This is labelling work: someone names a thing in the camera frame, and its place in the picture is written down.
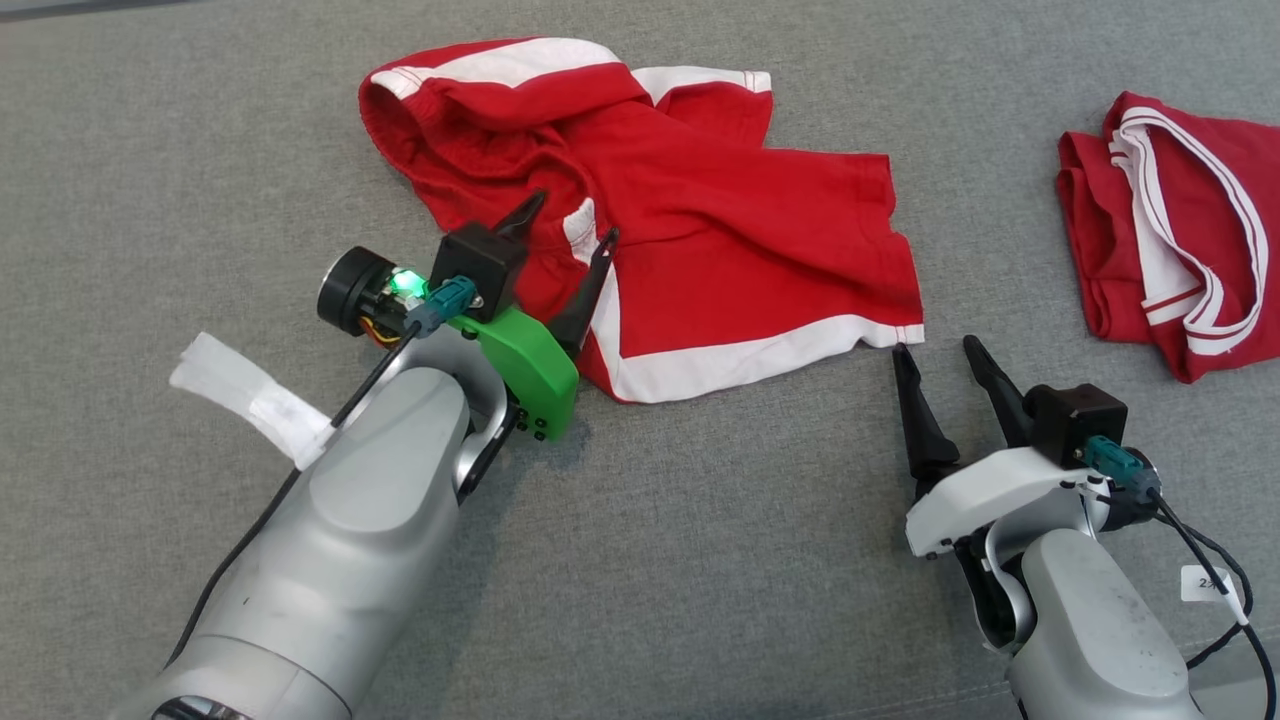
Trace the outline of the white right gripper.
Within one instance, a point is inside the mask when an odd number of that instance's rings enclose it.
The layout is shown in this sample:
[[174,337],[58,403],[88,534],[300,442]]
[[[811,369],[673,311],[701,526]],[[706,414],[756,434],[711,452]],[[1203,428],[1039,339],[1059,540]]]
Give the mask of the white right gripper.
[[1092,483],[1088,468],[1062,469],[1033,448],[1019,448],[1030,445],[1032,428],[1023,393],[975,334],[964,336],[963,348],[1010,448],[955,473],[959,448],[941,430],[923,395],[914,356],[905,343],[893,347],[909,474],[916,491],[931,491],[906,515],[911,553],[919,559],[948,553],[983,529],[1012,544],[1028,544],[1053,529],[1094,537],[1106,524],[1106,503],[1100,501],[1106,486]]

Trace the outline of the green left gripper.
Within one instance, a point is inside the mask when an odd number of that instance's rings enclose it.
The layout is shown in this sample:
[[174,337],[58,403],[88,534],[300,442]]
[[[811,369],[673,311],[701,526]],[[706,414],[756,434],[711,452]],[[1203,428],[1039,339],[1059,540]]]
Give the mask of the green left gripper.
[[[545,190],[535,190],[517,208],[495,223],[495,234],[526,241],[547,201]],[[575,296],[544,327],[517,305],[489,322],[467,315],[448,320],[462,334],[472,334],[480,352],[527,414],[525,423],[548,441],[558,441],[573,416],[582,351],[602,291],[612,268],[620,229],[613,227],[590,256],[588,273]]]

